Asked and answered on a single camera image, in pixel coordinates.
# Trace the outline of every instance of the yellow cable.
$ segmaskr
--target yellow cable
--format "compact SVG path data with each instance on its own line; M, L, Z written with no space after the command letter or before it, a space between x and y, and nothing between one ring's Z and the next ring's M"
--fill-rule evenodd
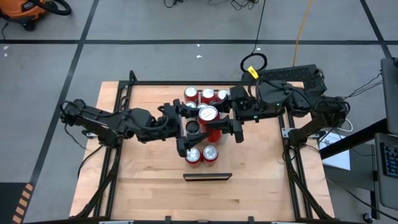
M305 10L305 14L304 14L303 21L301 22L300 29L298 30L298 35L297 35L297 39L296 39L296 44L295 44L295 46L294 46L293 67L294 67L294 65L296 64L297 47L299 46L299 39L300 39L300 36L301 36L301 31L303 31L303 27L304 27L305 21L307 20L308 13L310 12L311 5L312 5L312 0L310 0L310 1L308 2L308 7L307 7L307 9Z

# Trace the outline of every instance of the vacuum hose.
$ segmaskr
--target vacuum hose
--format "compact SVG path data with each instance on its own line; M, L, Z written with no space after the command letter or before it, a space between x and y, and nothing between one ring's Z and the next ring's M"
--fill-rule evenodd
M48 6L46 4L43 4L40 2L40 0L30 0L31 3L35 4L36 6L41 7L42 9L54 13L56 15L60 15L60 16L69 16L70 13L72 12L72 10L70 9L70 6L67 2L65 2L65 0L54 0L56 2L58 2L59 4L61 4L65 10L58 10L54 7Z

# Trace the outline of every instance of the can lid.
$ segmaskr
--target can lid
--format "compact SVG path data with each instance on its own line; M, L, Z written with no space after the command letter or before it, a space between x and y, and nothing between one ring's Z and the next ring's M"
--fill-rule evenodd
M229 95L228 91L226 90L218 90L217 97L223 100L227 95Z
M202 108L207 107L207 106L208 106L208 105L207 105L206 103L199 103L198 106L197 106L197 108L198 108L198 109L202 109Z
M206 106L199 111L199 118L204 121L213 121L218 115L218 110L214 106Z
M189 162L196 162L200 159L200 151L199 149L193 147L191 150L187 151L186 160Z
M185 105L187 105L187 106L189 106L191 108L196 108L197 107L197 104L195 102L192 102L192 101L186 102Z
M198 93L198 90L195 87L188 87L185 89L185 96L193 97Z
M205 159L212 160L212 159L216 159L217 156L218 156L218 151L217 151L216 147L214 147L214 146L206 146L203 149L203 157Z
M204 89L201 91L201 95L205 98L212 98L215 94L212 89Z
M187 133L195 134L199 131L200 126L196 121L189 121L187 125L185 125L185 129L187 130Z

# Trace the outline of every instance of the shop vacuum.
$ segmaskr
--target shop vacuum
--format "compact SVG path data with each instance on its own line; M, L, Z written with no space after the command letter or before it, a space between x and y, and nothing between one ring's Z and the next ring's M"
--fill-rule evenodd
M53 1L46 0L0 0L0 17L8 22L22 24L28 31L35 29L37 20L44 17L46 12L60 16L68 16L72 10L65 0L54 0L62 5L65 10L59 10Z

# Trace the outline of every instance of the wooden table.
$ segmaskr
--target wooden table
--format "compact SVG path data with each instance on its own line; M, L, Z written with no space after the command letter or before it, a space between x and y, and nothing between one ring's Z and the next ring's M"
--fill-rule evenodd
M103 82L96 107L113 111L118 82ZM209 86L228 89L228 86ZM137 85L132 88L130 108L145 108L155 117L156 110L176 98L183 101L186 86ZM310 121L310 115L295 118L296 127ZM186 182L182 175L185 161L178 156L175 139L142 144L136 138L124 140L112 219L116 220L212 220L294 221L287 171L282 160L282 140L277 118L259 123L245 122L244 142L236 144L230 136L223 149L229 150L232 178L228 181ZM317 147L315 140L308 145ZM98 147L88 141L85 156ZM70 215L77 214L95 193L103 165L104 151L83 166ZM318 152L301 150L309 191L331 216L334 216L322 161ZM305 216L297 187L302 217ZM105 193L104 203L108 197Z

